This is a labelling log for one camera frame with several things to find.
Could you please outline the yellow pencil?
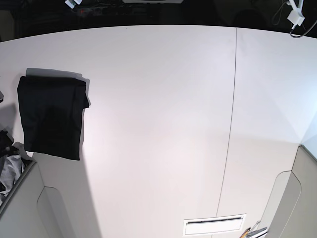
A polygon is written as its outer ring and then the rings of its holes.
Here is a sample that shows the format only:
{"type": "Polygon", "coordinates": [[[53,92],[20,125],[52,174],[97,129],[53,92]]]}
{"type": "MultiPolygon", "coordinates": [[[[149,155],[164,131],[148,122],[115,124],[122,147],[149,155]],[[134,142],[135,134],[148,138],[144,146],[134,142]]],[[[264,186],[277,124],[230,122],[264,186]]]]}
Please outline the yellow pencil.
{"type": "Polygon", "coordinates": [[[239,238],[245,238],[245,236],[250,232],[251,228],[247,228],[239,238]]]}

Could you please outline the thin black rod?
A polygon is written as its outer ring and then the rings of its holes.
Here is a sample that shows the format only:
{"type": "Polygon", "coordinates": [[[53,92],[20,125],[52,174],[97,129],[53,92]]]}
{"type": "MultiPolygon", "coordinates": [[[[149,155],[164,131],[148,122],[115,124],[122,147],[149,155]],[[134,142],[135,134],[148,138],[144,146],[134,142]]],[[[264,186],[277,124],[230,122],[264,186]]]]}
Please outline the thin black rod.
{"type": "Polygon", "coordinates": [[[210,222],[223,222],[223,221],[234,221],[241,220],[243,217],[233,217],[233,218],[225,218],[225,219],[208,219],[208,220],[195,220],[195,221],[187,221],[188,224],[196,224],[196,223],[210,223],[210,222]]]}

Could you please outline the grey power strip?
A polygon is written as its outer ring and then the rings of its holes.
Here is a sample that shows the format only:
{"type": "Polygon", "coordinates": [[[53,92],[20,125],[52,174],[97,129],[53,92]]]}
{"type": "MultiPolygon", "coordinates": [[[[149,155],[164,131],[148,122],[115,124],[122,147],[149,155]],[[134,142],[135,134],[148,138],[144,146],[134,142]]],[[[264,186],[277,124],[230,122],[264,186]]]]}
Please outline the grey power strip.
{"type": "Polygon", "coordinates": [[[114,7],[114,6],[95,6],[95,7],[80,7],[72,10],[79,17],[88,16],[122,16],[129,15],[132,12],[131,8],[114,7]]]}

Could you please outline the grey left bin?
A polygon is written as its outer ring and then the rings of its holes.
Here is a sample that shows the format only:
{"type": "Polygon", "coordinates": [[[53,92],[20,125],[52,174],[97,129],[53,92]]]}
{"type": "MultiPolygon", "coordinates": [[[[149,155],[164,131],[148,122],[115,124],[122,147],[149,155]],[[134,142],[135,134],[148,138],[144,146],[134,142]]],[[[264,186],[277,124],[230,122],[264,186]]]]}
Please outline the grey left bin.
{"type": "Polygon", "coordinates": [[[2,238],[61,238],[39,166],[30,163],[0,207],[2,238]]]}

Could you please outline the clothes pile in bin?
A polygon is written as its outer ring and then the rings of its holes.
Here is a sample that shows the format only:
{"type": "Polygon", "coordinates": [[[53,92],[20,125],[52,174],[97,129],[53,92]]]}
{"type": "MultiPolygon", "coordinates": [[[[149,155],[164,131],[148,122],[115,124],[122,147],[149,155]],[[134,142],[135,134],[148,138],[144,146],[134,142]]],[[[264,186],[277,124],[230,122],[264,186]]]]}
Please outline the clothes pile in bin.
{"type": "Polygon", "coordinates": [[[19,178],[33,159],[20,142],[13,142],[8,132],[0,131],[0,204],[7,199],[19,178]]]}

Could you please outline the grey right bin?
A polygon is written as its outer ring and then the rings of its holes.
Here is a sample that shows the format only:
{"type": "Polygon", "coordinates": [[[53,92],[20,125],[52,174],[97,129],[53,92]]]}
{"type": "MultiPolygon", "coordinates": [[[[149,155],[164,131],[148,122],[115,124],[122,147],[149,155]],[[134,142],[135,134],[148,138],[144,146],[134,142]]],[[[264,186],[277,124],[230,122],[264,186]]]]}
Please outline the grey right bin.
{"type": "Polygon", "coordinates": [[[268,238],[317,237],[317,160],[299,146],[268,238]]]}

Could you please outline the grey bin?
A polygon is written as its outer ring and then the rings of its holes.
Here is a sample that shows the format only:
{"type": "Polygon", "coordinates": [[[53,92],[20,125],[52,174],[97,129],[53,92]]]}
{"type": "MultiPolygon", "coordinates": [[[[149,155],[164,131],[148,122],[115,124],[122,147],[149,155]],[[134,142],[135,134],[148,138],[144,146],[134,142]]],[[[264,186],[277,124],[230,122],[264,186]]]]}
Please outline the grey bin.
{"type": "Polygon", "coordinates": [[[2,238],[61,238],[39,166],[30,163],[0,207],[2,238]]]}
{"type": "Polygon", "coordinates": [[[317,237],[317,160],[299,146],[268,238],[317,237]]]}

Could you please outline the black T-shirt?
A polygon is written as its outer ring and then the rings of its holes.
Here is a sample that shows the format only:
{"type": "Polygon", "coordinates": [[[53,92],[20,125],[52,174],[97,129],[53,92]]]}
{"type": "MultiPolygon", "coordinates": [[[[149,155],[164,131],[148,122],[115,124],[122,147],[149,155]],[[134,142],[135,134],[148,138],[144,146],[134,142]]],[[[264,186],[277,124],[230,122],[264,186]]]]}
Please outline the black T-shirt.
{"type": "Polygon", "coordinates": [[[78,161],[86,82],[69,77],[22,76],[17,87],[24,149],[78,161]]]}

